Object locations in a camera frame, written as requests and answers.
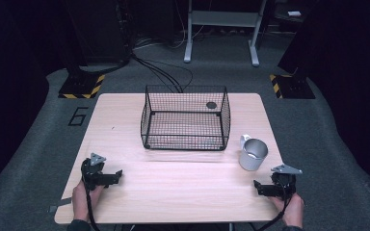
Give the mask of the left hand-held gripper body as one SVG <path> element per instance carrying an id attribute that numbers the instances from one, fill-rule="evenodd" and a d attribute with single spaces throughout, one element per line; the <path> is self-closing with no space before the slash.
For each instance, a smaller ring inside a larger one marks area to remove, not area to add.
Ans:
<path id="1" fill-rule="evenodd" d="M 98 154 L 92 153 L 90 158 L 86 158 L 81 165 L 82 181 L 87 189 L 93 191 L 97 186 L 107 188 L 109 183 L 102 169 L 106 159 Z"/>

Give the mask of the striped black stand base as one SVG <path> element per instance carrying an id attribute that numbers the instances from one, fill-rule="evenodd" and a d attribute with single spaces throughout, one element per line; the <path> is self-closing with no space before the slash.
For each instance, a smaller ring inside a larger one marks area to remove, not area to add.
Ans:
<path id="1" fill-rule="evenodd" d="M 79 78 L 68 76 L 59 90 L 59 98 L 95 98 L 104 80 L 104 75 L 86 73 Z"/>
<path id="2" fill-rule="evenodd" d="M 271 74 L 270 80 L 279 99 L 314 99 L 315 95 L 306 79 L 297 80 L 291 75 Z"/>

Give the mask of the white metal stand frame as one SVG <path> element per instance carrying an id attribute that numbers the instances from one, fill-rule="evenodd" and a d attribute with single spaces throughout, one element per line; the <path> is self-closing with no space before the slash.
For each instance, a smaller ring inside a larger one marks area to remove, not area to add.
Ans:
<path id="1" fill-rule="evenodd" d="M 251 54 L 251 64 L 259 67 L 257 55 L 257 38 L 259 35 L 262 18 L 268 0 L 259 0 L 260 8 L 256 13 L 241 12 L 212 12 L 197 11 L 193 9 L 193 0 L 188 0 L 188 22 L 187 22 L 187 42 L 184 53 L 184 63 L 188 64 L 192 60 L 193 50 L 193 26 L 225 26 L 225 27 L 244 27 L 253 28 L 252 38 L 248 41 Z"/>

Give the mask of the black wire mesh basket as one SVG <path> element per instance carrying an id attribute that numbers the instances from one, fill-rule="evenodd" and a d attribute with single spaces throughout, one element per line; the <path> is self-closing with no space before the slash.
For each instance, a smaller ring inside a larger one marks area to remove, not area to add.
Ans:
<path id="1" fill-rule="evenodd" d="M 216 109 L 208 109 L 215 102 Z M 222 151 L 231 129 L 225 86 L 148 85 L 141 119 L 147 149 Z"/>

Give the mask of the black cabinet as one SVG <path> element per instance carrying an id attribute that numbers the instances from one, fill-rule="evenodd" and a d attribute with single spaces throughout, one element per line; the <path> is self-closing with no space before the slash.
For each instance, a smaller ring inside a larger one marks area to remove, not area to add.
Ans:
<path id="1" fill-rule="evenodd" d="M 125 0 L 66 0 L 87 64 L 121 64 L 130 53 Z"/>

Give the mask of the grey tape strip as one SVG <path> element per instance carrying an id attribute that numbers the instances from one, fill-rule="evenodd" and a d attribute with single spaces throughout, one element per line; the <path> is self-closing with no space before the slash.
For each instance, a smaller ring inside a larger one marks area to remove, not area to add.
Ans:
<path id="1" fill-rule="evenodd" d="M 68 198 L 64 198 L 64 199 L 61 199 L 59 200 L 58 202 L 56 202 L 54 205 L 50 205 L 48 207 L 48 210 L 47 212 L 49 214 L 55 214 L 57 209 L 61 206 L 64 206 L 64 205 L 67 205 L 67 204 L 70 204 L 71 203 L 71 198 L 68 197 Z"/>

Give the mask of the white cup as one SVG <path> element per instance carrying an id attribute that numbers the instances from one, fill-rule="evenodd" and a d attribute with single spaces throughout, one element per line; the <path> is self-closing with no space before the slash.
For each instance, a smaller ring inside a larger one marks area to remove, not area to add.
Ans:
<path id="1" fill-rule="evenodd" d="M 242 135 L 240 138 L 241 154 L 239 157 L 240 166 L 249 171 L 256 171 L 268 155 L 267 144 L 249 135 Z"/>

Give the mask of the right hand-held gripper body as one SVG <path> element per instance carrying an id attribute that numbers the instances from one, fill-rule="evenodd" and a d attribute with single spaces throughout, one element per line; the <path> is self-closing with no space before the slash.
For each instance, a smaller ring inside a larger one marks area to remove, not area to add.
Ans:
<path id="1" fill-rule="evenodd" d="M 296 192 L 296 176 L 302 174 L 301 169 L 288 165 L 272 168 L 272 181 L 276 192 L 275 197 L 291 197 Z"/>

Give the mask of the person's left hand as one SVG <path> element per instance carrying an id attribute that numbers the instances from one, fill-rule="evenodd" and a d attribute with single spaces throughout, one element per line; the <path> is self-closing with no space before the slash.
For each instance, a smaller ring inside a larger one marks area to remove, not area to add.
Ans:
<path id="1" fill-rule="evenodd" d="M 104 190 L 103 186 L 97 186 L 90 191 L 92 209 L 97 206 L 98 200 Z M 80 181 L 72 192 L 73 218 L 83 221 L 89 220 L 89 207 L 85 185 Z"/>

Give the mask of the person's right hand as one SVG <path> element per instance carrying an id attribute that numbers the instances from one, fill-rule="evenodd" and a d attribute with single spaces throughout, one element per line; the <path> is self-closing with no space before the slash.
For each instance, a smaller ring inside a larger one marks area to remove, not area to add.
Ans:
<path id="1" fill-rule="evenodd" d="M 279 212 L 284 212 L 282 231 L 304 231 L 304 201 L 297 193 L 292 195 L 286 209 L 281 199 L 277 197 L 268 197 L 268 199 Z"/>

